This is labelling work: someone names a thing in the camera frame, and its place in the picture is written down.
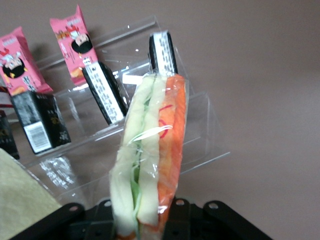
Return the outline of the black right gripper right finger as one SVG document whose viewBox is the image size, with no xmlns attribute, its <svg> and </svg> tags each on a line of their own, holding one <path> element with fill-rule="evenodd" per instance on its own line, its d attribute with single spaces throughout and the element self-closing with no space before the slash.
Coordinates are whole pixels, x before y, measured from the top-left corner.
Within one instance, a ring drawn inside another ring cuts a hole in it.
<svg viewBox="0 0 320 240">
<path fill-rule="evenodd" d="M 161 238 L 163 240 L 270 240 L 225 203 L 212 200 L 203 207 L 174 198 Z"/>
</svg>

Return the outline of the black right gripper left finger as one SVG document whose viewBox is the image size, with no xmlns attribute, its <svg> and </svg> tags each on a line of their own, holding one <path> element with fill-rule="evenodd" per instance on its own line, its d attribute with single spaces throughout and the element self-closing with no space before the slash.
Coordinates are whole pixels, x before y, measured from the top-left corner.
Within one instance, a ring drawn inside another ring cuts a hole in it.
<svg viewBox="0 0 320 240">
<path fill-rule="evenodd" d="M 68 203 L 42 218 L 12 240 L 115 240 L 112 202 L 105 199 L 90 209 Z"/>
</svg>

